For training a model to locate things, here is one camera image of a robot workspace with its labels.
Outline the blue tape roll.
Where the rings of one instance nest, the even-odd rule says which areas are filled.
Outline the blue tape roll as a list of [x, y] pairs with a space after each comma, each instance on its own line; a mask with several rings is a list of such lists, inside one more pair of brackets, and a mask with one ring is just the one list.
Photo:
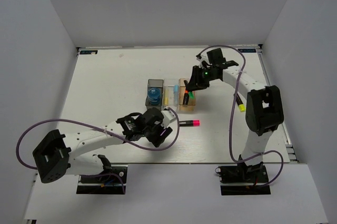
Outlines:
[[158, 87], [151, 87], [147, 91], [147, 99], [151, 105], [158, 105], [161, 102], [162, 92]]

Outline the pink capped black highlighter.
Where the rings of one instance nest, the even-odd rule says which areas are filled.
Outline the pink capped black highlighter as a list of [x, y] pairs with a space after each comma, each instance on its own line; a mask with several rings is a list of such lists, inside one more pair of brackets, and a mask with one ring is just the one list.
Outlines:
[[198, 127], [200, 126], [199, 120], [183, 120], [179, 122], [180, 127]]

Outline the green capped black highlighter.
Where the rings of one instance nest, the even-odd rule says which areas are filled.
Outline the green capped black highlighter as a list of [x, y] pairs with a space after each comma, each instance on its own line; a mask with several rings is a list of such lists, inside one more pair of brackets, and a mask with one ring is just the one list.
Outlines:
[[[187, 87], [187, 85], [188, 85], [188, 81], [187, 81], [187, 80], [185, 80], [185, 81], [184, 81], [184, 83], [185, 83], [185, 87]], [[189, 97], [190, 97], [190, 98], [194, 99], [194, 94], [193, 94], [193, 92], [192, 92], [192, 91], [188, 91], [187, 93], [188, 93], [188, 95], [189, 95]]]

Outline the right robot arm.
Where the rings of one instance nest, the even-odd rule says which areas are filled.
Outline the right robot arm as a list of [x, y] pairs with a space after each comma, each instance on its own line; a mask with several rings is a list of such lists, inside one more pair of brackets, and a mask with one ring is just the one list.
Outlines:
[[190, 80], [185, 83], [187, 91], [204, 90], [210, 81], [221, 80], [231, 85], [234, 98], [241, 94], [246, 99], [245, 121], [249, 133], [244, 150], [236, 160], [230, 149], [230, 156], [238, 167], [238, 176], [244, 181], [252, 180], [263, 166], [263, 155], [273, 132], [284, 121], [280, 90], [277, 86], [266, 86], [250, 77], [244, 67], [230, 61], [210, 65], [203, 62], [193, 66]]

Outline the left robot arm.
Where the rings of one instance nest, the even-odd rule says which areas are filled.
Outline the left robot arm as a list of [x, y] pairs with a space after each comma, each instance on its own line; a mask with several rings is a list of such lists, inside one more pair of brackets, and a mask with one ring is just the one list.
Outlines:
[[86, 153], [124, 143], [135, 146], [143, 137], [153, 145], [151, 151], [159, 151], [173, 131], [170, 124], [176, 120], [177, 115], [168, 107], [150, 108], [142, 114], [131, 113], [119, 118], [106, 127], [86, 125], [88, 131], [73, 134], [52, 130], [33, 150], [41, 182], [48, 184], [64, 175], [80, 174], [93, 174], [99, 181], [107, 181], [111, 176], [107, 158], [103, 154], [86, 158]]

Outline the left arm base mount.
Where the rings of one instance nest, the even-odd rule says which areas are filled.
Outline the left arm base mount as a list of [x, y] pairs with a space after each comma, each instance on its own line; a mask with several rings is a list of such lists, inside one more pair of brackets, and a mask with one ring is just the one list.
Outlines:
[[124, 195], [126, 193], [128, 165], [112, 166], [102, 172], [110, 175], [101, 177], [80, 176], [76, 193], [78, 195]]

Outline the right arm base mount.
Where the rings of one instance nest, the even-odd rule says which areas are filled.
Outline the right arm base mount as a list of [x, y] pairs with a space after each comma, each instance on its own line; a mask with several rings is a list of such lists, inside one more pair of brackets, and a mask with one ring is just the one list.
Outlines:
[[220, 178], [222, 196], [260, 196], [270, 195], [271, 190], [266, 167], [246, 172], [242, 166], [219, 166], [215, 173]]

